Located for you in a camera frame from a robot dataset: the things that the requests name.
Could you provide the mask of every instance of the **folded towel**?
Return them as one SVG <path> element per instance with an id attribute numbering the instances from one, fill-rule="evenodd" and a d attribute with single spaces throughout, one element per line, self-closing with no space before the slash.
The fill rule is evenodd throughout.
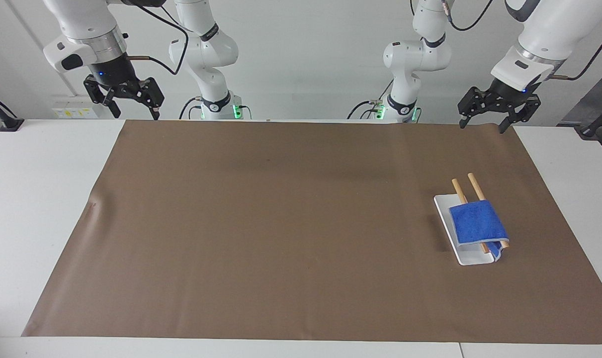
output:
<path id="1" fill-rule="evenodd" d="M 486 243 L 497 260 L 502 254 L 500 241 L 509 241 L 498 214 L 488 200 L 469 202 L 450 208 L 459 245 Z"/>

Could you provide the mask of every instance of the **white table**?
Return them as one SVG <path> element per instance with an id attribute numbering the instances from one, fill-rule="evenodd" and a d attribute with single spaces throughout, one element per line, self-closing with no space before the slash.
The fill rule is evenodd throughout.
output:
<path id="1" fill-rule="evenodd" d="M 573 345 L 21 338 L 122 125 L 30 120 L 0 134 L 0 357 L 602 357 Z M 601 146 L 572 129 L 516 130 L 602 281 Z"/>

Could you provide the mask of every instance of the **white wall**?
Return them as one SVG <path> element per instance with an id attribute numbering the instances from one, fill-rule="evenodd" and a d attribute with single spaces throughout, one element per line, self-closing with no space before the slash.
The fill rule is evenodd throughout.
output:
<path id="1" fill-rule="evenodd" d="M 384 68 L 385 46 L 417 39 L 408 0 L 211 0 L 217 23 L 240 48 L 239 61 L 222 69 L 230 88 L 258 118 L 343 118 L 356 103 L 378 97 L 391 75 Z M 458 25 L 476 18 L 484 1 L 457 1 Z M 152 55 L 170 63 L 167 47 L 182 34 L 139 9 L 114 5 L 120 28 L 130 34 L 130 55 Z M 167 9 L 176 14 L 171 1 Z M 422 73 L 422 122 L 455 123 L 457 102 L 471 86 L 487 88 L 490 69 L 521 32 L 498 0 L 469 32 L 448 31 L 454 54 L 448 69 Z M 0 98 L 27 118 L 49 118 L 56 98 L 85 95 L 86 69 L 59 75 L 40 48 L 60 34 L 40 0 L 0 0 Z M 560 73 L 575 75 L 602 41 L 602 24 L 582 41 Z M 153 63 L 135 63 L 139 77 L 153 76 L 164 95 L 163 118 L 176 118 L 183 103 L 199 94 L 186 72 L 172 77 Z M 555 125 L 602 77 L 602 54 L 577 82 L 540 86 L 541 109 L 532 124 Z M 146 108 L 120 100 L 123 116 L 148 118 Z M 483 115 L 475 123 L 499 122 Z"/>

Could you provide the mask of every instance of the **chopsticks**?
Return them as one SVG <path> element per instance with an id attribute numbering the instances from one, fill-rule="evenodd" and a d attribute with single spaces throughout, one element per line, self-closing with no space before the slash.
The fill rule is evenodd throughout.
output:
<path id="1" fill-rule="evenodd" d="M 460 182 L 458 181 L 458 179 L 453 179 L 451 181 L 451 183 L 453 183 L 453 187 L 455 188 L 455 192 L 458 194 L 458 197 L 460 198 L 460 202 L 462 204 L 467 204 L 469 201 L 467 201 L 466 197 L 464 196 L 464 192 L 462 191 L 462 187 L 460 186 Z M 489 251 L 489 247 L 487 247 L 487 244 L 485 243 L 480 243 L 480 247 L 482 247 L 482 252 L 484 252 L 485 254 L 488 254 Z"/>
<path id="2" fill-rule="evenodd" d="M 486 200 L 487 197 L 484 196 L 484 192 L 482 191 L 482 188 L 480 188 L 480 184 L 478 184 L 478 180 L 475 178 L 475 174 L 469 173 L 469 180 L 471 181 L 473 190 L 475 190 L 475 193 L 478 194 L 478 199 Z M 503 248 L 509 247 L 508 242 L 505 240 L 501 240 L 500 243 L 502 244 Z"/>

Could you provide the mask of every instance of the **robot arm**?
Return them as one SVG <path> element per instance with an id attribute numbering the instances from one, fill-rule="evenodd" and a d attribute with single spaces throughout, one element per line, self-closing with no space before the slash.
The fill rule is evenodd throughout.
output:
<path id="1" fill-rule="evenodd" d="M 228 90 L 226 78 L 215 67 L 234 64 L 239 58 L 237 43 L 224 34 L 215 22 L 208 0 L 175 0 L 183 26 L 199 36 L 189 45 L 184 65 L 201 90 L 203 116 L 206 119 L 240 118 L 241 98 Z M 184 44 L 173 41 L 169 54 L 177 63 Z"/>
<path id="2" fill-rule="evenodd" d="M 385 66 L 394 75 L 394 86 L 383 98 L 385 118 L 403 122 L 411 115 L 421 88 L 421 80 L 415 71 L 439 71 L 449 65 L 451 47 L 445 42 L 446 24 L 441 0 L 419 0 L 414 30 L 421 40 L 394 42 L 385 48 Z"/>
<path id="3" fill-rule="evenodd" d="M 91 100 L 107 106 L 116 118 L 121 112 L 114 97 L 144 104 L 156 120 L 164 95 L 155 79 L 141 81 L 135 75 L 124 36 L 108 11 L 112 2 L 162 6 L 166 0 L 44 0 L 62 30 L 62 35 L 44 48 L 44 55 L 59 72 L 87 66 L 91 75 L 84 85 Z"/>
<path id="4" fill-rule="evenodd" d="M 535 89 L 550 79 L 602 19 L 602 0 L 506 0 L 506 9 L 524 24 L 524 30 L 491 71 L 495 77 L 491 87 L 469 89 L 458 104 L 464 116 L 462 128 L 473 116 L 488 111 L 508 114 L 500 132 L 530 120 L 541 104 Z"/>

